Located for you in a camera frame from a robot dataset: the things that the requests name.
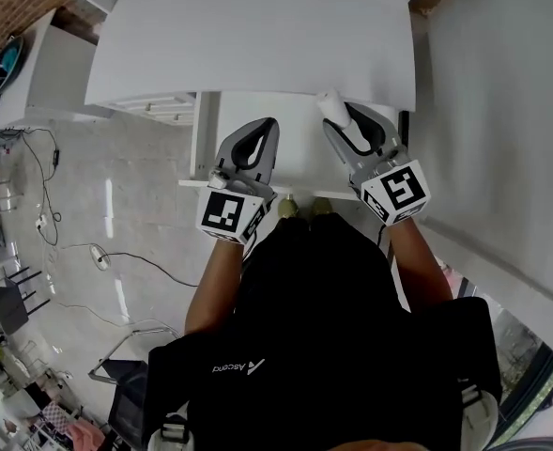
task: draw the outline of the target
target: gray tiled floor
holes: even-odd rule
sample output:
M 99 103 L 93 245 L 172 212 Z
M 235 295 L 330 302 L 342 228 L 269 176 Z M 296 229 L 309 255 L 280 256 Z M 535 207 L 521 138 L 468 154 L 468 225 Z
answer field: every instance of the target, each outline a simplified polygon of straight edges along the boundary
M 2 161 L 11 174 L 12 192 L 23 193 L 19 209 L 4 215 L 7 239 L 17 246 L 24 265 L 44 270 L 38 289 L 51 298 L 15 338 L 21 346 L 34 341 L 34 357 L 55 370 L 69 371 L 70 387 L 88 411 L 104 421 L 113 387 L 90 380 L 86 373 L 131 329 L 129 323 L 159 319 L 181 331 L 193 289 L 129 257 L 112 257 L 111 268 L 101 272 L 87 247 L 73 246 L 96 242 L 107 252 L 138 254 L 196 284 L 213 240 L 194 229 L 197 191 L 177 186 L 178 179 L 188 178 L 190 128 L 116 115 L 88 124 L 56 123 L 53 132 L 61 149 L 60 164 L 49 183 L 54 211 L 62 215 L 56 246 L 45 244 L 35 229 L 42 188 L 31 153 L 20 142 Z M 47 172 L 51 138 L 35 132 L 28 143 Z M 376 239 L 377 220 L 359 202 L 334 205 Z M 260 239 L 276 221 L 274 206 L 260 226 Z M 44 231 L 49 240 L 54 238 L 51 225 Z M 87 306 L 113 324 L 82 307 L 65 305 Z M 158 325 L 145 321 L 137 327 Z M 150 349 L 166 340 L 167 336 L 140 337 L 117 357 L 146 358 Z

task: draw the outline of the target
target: white shelf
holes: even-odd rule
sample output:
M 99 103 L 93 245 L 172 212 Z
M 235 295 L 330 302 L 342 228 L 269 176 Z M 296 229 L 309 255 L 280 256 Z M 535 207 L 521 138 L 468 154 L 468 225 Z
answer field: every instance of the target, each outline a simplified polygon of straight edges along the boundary
M 371 105 L 395 124 L 391 107 Z M 204 187 L 223 139 L 244 124 L 274 117 L 280 127 L 270 186 L 279 194 L 355 200 L 345 166 L 322 129 L 315 97 L 275 92 L 202 92 L 192 128 L 191 178 L 180 185 Z
M 51 25 L 55 10 L 23 32 L 22 70 L 0 101 L 0 128 L 44 125 L 49 119 L 108 118 L 113 111 L 84 105 L 95 46 Z
M 105 103 L 105 105 L 168 125 L 190 127 L 194 117 L 195 97 L 186 92 L 170 95 L 158 94 L 114 101 Z

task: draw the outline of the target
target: person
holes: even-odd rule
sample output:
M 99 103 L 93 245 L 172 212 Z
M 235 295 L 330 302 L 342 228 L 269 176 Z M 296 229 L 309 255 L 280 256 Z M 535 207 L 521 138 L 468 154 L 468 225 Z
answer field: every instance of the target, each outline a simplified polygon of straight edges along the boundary
M 459 450 L 462 390 L 501 394 L 486 303 L 453 300 L 411 219 L 388 227 L 408 312 L 388 260 L 328 200 L 309 223 L 291 198 L 278 211 L 244 263 L 215 243 L 146 423 L 188 402 L 196 451 Z

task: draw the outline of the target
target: metal chair leg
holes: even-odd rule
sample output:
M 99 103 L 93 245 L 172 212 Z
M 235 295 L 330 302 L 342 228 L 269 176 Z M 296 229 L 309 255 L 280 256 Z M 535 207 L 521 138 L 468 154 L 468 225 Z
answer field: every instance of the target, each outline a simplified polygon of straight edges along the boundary
M 19 270 L 18 270 L 17 272 L 15 272 L 14 274 L 8 276 L 7 279 L 13 279 L 13 277 L 15 277 L 16 275 L 20 275 L 22 272 L 26 272 L 28 269 L 30 269 L 30 266 L 24 267 L 23 269 L 19 269 Z
M 15 285 L 19 286 L 20 284 L 23 284 L 24 282 L 29 281 L 30 279 L 34 279 L 37 275 L 41 275 L 41 274 L 42 274 L 42 271 L 34 272 L 32 275 L 28 275 L 21 281 L 16 282 Z
M 37 305 L 34 309 L 32 309 L 31 311 L 28 311 L 28 316 L 30 316 L 31 314 L 34 314 L 36 311 L 38 311 L 41 307 L 47 305 L 51 300 L 50 299 L 47 299 L 44 303 L 42 304 L 39 304 Z

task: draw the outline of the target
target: black shirt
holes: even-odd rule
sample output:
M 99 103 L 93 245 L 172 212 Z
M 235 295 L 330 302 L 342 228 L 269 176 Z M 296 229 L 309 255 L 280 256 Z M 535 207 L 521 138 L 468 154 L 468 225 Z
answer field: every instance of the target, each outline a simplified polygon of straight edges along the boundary
M 458 380 L 500 395 L 486 303 L 408 313 L 384 256 L 346 226 L 330 218 L 324 232 L 289 228 L 258 245 L 225 328 L 159 351 L 170 364 L 163 377 L 149 373 L 149 394 L 151 380 L 162 382 L 164 402 L 146 411 L 159 419 L 189 401 L 197 451 L 327 450 L 367 439 L 459 449 Z M 166 391 L 167 379 L 177 389 Z

